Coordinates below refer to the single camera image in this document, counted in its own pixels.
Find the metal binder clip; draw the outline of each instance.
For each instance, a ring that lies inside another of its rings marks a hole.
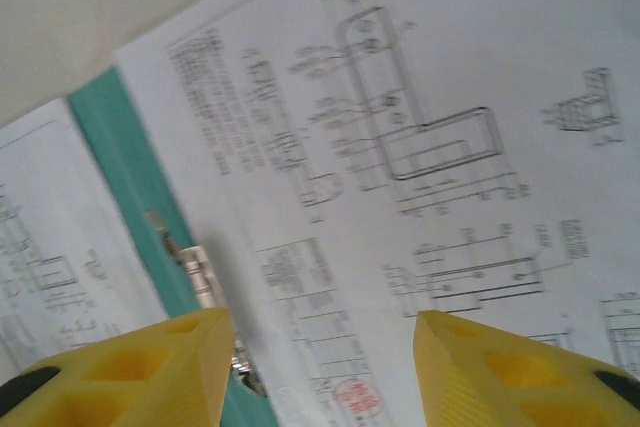
[[[205,250],[199,245],[180,249],[171,237],[167,227],[155,212],[147,212],[146,216],[155,227],[156,232],[160,235],[169,255],[187,272],[200,306],[203,309],[209,307],[229,307],[224,292],[222,291],[222,286],[213,271],[213,266]],[[233,376],[254,393],[266,397],[266,390],[238,335],[235,325],[233,343],[233,356],[231,357],[231,371]]]

